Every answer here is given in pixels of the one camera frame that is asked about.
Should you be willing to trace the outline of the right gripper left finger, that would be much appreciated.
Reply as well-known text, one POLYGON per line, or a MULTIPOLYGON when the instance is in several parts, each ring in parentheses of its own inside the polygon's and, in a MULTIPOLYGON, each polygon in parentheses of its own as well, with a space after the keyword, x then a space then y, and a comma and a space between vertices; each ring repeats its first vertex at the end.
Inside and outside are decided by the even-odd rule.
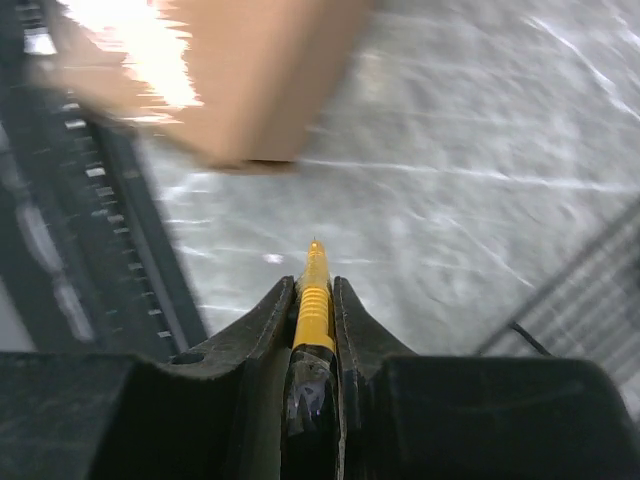
POLYGON ((220 479, 245 387, 281 334, 291 277, 167 363, 137 355, 5 352, 5 479, 220 479))

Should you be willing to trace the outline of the yellow utility knife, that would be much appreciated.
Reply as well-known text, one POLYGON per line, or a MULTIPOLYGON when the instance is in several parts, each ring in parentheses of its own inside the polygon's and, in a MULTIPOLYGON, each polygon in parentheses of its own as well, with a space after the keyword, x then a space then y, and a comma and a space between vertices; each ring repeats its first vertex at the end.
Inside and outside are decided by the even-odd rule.
POLYGON ((283 429, 293 437, 337 425, 337 347, 325 247, 313 240, 296 281, 298 313, 286 374, 283 429))

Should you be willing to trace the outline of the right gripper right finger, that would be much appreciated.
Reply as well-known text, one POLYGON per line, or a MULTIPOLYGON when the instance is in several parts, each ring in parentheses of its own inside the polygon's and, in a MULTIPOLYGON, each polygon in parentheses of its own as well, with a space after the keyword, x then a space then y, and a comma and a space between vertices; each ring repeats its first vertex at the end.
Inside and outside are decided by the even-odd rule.
POLYGON ((333 285, 348 479, 635 479, 639 434, 583 359, 424 356, 333 285))

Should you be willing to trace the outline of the brown cardboard express box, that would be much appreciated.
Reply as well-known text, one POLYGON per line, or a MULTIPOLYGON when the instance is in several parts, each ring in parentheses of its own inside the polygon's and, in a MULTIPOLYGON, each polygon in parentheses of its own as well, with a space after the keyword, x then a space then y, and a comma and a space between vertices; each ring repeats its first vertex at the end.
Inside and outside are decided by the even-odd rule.
POLYGON ((339 81, 366 1, 46 1, 47 82, 219 171, 291 163, 339 81))

